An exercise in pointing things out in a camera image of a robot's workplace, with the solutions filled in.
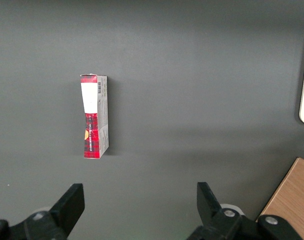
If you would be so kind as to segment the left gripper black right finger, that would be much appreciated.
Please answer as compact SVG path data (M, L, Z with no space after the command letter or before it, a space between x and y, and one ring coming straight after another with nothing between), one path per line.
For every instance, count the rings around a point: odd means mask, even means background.
M254 221L230 207L222 207L206 182L197 183L197 209L202 225L189 240L301 239L291 224L277 215L261 215Z

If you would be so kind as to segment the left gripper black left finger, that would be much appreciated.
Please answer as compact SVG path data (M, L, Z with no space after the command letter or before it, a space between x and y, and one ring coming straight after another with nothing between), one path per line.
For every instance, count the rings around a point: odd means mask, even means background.
M49 209L10 226L0 219L0 240L66 240L85 209L84 188L72 184Z

